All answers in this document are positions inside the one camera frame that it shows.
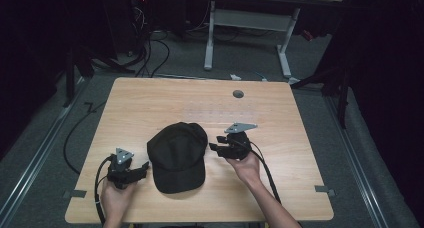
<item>metal bracket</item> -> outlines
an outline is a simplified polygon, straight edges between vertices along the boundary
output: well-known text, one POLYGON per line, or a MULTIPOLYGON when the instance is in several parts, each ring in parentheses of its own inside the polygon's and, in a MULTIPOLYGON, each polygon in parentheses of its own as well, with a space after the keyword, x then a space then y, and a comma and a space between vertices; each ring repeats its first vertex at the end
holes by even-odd
POLYGON ((121 148, 116 148, 116 158, 118 160, 118 164, 121 165, 125 163, 127 160, 131 159, 134 156, 134 153, 123 150, 121 148))
POLYGON ((250 130, 258 127, 256 124, 244 124, 235 122, 233 125, 228 127, 224 132, 225 133, 239 133, 245 130, 250 130))

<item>gray carpet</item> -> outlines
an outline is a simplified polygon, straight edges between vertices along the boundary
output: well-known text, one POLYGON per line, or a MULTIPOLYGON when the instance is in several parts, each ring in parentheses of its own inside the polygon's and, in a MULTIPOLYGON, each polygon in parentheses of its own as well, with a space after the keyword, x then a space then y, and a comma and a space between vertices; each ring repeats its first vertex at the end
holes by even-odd
MULTIPOLYGON (((243 80, 260 80, 262 77, 257 74, 260 73, 270 81, 287 81, 282 76, 274 46, 278 43, 280 35, 271 33, 259 38, 239 35, 232 41, 217 41, 214 68, 211 71, 203 70, 206 37, 187 36, 183 40, 169 35, 163 42, 169 46, 170 56, 156 74, 209 79, 230 79, 230 74, 236 74, 243 80)), ((231 39, 232 35, 218 34, 217 38, 231 39)), ((302 37, 292 37, 287 56, 294 77, 305 78, 313 74, 330 39, 328 36, 308 42, 302 37)), ((163 61, 166 54, 162 44, 152 42, 152 58, 148 64, 150 72, 163 61)), ((128 59, 122 56, 120 61, 128 59)), ((96 75, 76 101, 63 128, 59 131, 46 162, 14 215, 10 227, 100 227, 100 225, 68 224, 64 219, 69 199, 63 198, 63 194, 74 188, 78 177, 64 162, 63 145, 74 125, 87 114, 88 105, 85 102, 91 102, 94 106, 104 102, 114 79, 120 76, 124 75, 102 69, 96 71, 96 75)), ((61 106, 65 102, 63 79, 59 82, 58 89, 58 93, 34 115, 31 124, 0 163, 2 204, 9 197, 62 109, 61 106)), ((321 93, 315 86, 311 86, 307 89, 294 90, 294 95, 324 183, 335 191, 335 196, 330 197, 334 218, 328 222, 302 222, 303 227, 374 227, 347 161, 337 126, 321 93)), ((386 212, 389 227, 418 227, 379 157, 352 95, 350 99, 351 105, 348 106, 346 119, 347 131, 381 201, 382 209, 386 212)), ((69 139, 68 158, 78 170, 84 163, 101 113, 102 108, 89 115, 69 139)), ((228 227, 231 224, 217 225, 228 227)))

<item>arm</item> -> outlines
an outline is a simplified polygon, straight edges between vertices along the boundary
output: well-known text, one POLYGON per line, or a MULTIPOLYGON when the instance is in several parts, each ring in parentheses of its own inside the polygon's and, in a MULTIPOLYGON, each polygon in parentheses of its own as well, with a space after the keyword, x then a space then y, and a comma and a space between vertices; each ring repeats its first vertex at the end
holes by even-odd
POLYGON ((241 161, 227 159, 240 180, 247 186, 272 228, 300 227, 290 213, 271 195, 259 176, 259 159, 250 152, 241 161))
POLYGON ((127 211, 137 182, 131 183, 124 190, 117 189, 113 182, 103 181, 101 203, 106 215, 105 228, 121 227, 122 219, 127 211))

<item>cap brim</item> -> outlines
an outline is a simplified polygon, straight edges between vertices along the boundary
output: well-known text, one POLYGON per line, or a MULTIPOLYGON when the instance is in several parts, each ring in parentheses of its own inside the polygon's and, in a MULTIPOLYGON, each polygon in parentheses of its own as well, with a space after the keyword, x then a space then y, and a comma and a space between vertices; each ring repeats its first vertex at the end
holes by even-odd
POLYGON ((202 159, 183 171, 169 171, 153 164, 156 188, 165 194, 174 194, 199 188, 205 182, 205 162, 202 159))

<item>black baseball cap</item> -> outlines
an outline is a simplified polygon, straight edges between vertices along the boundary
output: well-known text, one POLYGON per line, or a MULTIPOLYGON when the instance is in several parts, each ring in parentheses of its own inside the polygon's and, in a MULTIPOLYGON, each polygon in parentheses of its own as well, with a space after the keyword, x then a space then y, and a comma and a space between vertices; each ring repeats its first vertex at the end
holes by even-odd
POLYGON ((208 137, 197 123, 169 125, 147 142, 156 188, 173 194, 200 187, 205 181, 208 137))

